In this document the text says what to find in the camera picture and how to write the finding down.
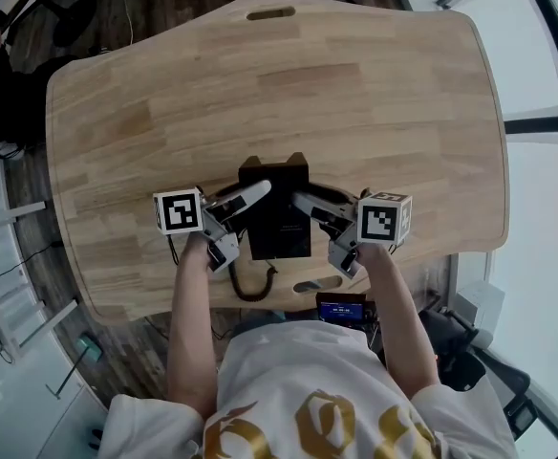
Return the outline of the teal long-handled dustpan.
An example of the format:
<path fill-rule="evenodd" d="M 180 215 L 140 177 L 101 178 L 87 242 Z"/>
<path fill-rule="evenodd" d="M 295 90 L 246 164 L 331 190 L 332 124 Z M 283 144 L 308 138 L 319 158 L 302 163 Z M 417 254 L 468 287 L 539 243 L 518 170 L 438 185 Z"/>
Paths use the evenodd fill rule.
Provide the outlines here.
<path fill-rule="evenodd" d="M 99 341 L 90 333 L 83 332 L 80 334 L 76 341 L 76 349 L 78 351 L 78 356 L 75 362 L 73 363 L 71 369 L 69 370 L 68 374 L 64 378 L 64 380 L 60 383 L 60 386 L 53 390 L 48 385 L 46 385 L 46 389 L 57 399 L 61 399 L 62 391 L 64 390 L 66 384 L 69 382 L 72 375 L 75 373 L 79 365 L 84 362 L 88 361 L 91 363 L 99 362 L 104 354 L 103 349 Z"/>

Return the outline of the white desk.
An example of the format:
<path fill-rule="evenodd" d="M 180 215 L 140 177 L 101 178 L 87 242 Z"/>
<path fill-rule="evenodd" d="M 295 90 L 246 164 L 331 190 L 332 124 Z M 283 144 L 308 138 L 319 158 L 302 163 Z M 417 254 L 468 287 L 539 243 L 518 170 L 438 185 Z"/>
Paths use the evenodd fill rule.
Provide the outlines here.
<path fill-rule="evenodd" d="M 55 315 L 49 317 L 46 314 L 45 303 L 38 300 L 32 306 L 21 310 L 16 315 L 9 317 L 6 314 L 7 303 L 16 296 L 36 296 L 26 268 L 27 261 L 22 258 L 22 253 L 15 239 L 13 225 L 19 218 L 45 208 L 46 204 L 44 202 L 36 202 L 19 208 L 0 209 L 0 228 L 7 228 L 9 230 L 18 258 L 18 264 L 14 268 L 6 270 L 5 274 L 18 273 L 22 278 L 21 282 L 0 295 L 0 353 L 4 353 L 12 361 L 24 358 L 36 344 L 49 335 L 78 306 L 77 301 L 73 299 Z M 43 321 L 23 340 L 18 340 L 17 331 L 26 326 L 35 317 L 41 317 Z"/>

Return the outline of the black window frame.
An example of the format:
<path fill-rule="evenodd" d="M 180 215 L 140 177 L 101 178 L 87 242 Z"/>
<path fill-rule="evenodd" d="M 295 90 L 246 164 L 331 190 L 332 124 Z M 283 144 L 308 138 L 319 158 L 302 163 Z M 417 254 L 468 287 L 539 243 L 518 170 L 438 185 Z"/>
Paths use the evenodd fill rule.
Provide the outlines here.
<path fill-rule="evenodd" d="M 400 0 L 457 11 L 483 40 L 509 134 L 558 132 L 558 0 Z"/>

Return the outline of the black mesh office chair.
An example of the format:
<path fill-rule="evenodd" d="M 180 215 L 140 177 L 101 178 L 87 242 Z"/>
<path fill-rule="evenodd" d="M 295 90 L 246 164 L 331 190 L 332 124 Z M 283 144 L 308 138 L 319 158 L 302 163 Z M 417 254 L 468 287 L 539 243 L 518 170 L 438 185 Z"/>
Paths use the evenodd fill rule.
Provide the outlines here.
<path fill-rule="evenodd" d="M 503 411 L 512 436 L 521 438 L 539 418 L 534 402 L 526 395 L 531 384 L 529 375 L 483 349 L 483 332 L 454 310 L 427 306 L 419 312 L 419 318 L 437 355 L 440 381 L 465 392 L 484 376 L 495 378 L 507 389 Z"/>

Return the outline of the person's right forearm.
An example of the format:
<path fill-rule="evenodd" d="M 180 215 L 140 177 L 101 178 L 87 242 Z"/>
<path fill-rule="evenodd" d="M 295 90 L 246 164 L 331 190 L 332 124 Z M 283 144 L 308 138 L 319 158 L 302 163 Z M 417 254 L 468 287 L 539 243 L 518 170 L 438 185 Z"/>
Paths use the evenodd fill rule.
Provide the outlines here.
<path fill-rule="evenodd" d="M 375 244 L 357 249 L 376 304 L 386 367 L 408 397 L 440 382 L 436 356 L 414 299 L 388 251 Z"/>

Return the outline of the white gold-print t-shirt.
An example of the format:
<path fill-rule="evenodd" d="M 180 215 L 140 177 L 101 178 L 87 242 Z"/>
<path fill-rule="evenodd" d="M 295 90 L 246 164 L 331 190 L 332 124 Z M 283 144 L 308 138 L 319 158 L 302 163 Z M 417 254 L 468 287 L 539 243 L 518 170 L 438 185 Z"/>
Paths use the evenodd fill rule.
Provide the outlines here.
<path fill-rule="evenodd" d="M 518 459 L 487 378 L 407 397 L 356 330 L 321 321 L 236 337 L 216 412 L 119 395 L 98 459 Z"/>

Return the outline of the person's left forearm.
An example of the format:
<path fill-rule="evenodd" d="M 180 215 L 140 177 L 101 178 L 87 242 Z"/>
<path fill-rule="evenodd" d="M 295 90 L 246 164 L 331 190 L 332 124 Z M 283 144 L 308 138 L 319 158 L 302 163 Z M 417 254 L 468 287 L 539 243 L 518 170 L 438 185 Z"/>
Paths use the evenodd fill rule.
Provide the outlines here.
<path fill-rule="evenodd" d="M 176 273 L 166 372 L 167 398 L 205 420 L 216 412 L 218 390 L 207 267 L 207 242 L 192 233 Z"/>

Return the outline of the small black screen device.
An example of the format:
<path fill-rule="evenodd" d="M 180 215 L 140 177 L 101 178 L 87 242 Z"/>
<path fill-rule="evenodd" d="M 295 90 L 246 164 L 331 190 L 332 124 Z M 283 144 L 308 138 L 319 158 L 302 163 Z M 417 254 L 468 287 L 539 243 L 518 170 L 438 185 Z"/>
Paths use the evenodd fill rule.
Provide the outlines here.
<path fill-rule="evenodd" d="M 376 306 L 365 294 L 319 292 L 315 301 L 322 321 L 347 327 L 376 322 Z"/>

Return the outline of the round dark side table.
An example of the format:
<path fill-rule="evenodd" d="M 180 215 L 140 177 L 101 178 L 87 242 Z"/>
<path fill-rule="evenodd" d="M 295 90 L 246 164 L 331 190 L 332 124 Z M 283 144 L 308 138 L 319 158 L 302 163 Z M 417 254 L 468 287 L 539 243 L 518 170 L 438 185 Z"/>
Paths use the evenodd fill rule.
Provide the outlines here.
<path fill-rule="evenodd" d="M 97 10 L 97 0 L 76 0 L 69 7 L 53 0 L 0 0 L 0 29 L 7 33 L 6 42 L 13 45 L 22 21 L 36 7 L 42 6 L 57 17 L 53 44 L 59 48 L 71 46 L 91 24 Z"/>

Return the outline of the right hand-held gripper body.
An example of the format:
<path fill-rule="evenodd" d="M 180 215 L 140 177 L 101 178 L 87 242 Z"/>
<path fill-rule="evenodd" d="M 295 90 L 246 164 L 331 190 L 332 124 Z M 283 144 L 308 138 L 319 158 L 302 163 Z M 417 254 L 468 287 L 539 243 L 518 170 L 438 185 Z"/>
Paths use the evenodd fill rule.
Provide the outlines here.
<path fill-rule="evenodd" d="M 338 218 L 337 234 L 329 243 L 329 262 L 348 278 L 354 278 L 361 266 L 357 262 L 362 244 L 376 244 L 396 249 L 411 228 L 413 197 L 378 192 L 353 201 L 345 218 Z"/>

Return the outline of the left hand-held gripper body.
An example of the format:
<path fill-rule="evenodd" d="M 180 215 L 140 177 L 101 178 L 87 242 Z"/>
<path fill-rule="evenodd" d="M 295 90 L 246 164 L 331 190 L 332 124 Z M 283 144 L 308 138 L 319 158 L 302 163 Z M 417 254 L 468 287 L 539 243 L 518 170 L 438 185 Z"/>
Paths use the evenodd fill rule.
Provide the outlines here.
<path fill-rule="evenodd" d="M 156 224 L 166 236 L 198 232 L 207 242 L 209 267 L 214 273 L 228 267 L 240 254 L 238 237 L 227 219 L 240 209 L 237 194 L 207 200 L 195 187 L 155 193 Z"/>

